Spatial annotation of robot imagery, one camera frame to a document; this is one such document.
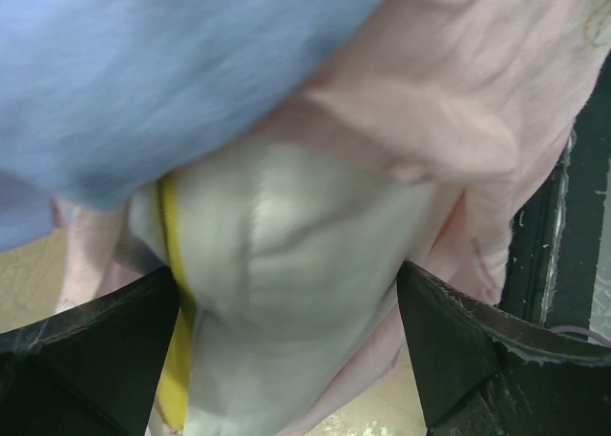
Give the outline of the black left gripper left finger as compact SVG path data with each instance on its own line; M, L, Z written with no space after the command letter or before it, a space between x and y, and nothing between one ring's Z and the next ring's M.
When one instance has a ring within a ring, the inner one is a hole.
M2 434L144 434L178 309L163 267L2 334Z

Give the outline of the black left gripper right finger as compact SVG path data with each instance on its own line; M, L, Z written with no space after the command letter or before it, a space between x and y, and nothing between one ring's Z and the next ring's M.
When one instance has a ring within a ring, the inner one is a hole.
M428 434L609 434L609 348L525 322L412 262L396 283Z

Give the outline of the white and yellow pillow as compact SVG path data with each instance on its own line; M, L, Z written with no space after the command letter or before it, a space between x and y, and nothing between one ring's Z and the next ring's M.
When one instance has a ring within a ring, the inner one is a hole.
M395 277L460 191L247 138L140 187L127 228L180 308L156 396L166 434L303 435L403 349Z

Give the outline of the blue and pink printed pillowcase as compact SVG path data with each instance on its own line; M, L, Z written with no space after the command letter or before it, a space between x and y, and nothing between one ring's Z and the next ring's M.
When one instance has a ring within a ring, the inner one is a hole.
M63 226L57 309L145 270L134 193L247 138L458 200L422 262L499 302L513 216L610 50L610 0L1 0L1 247Z

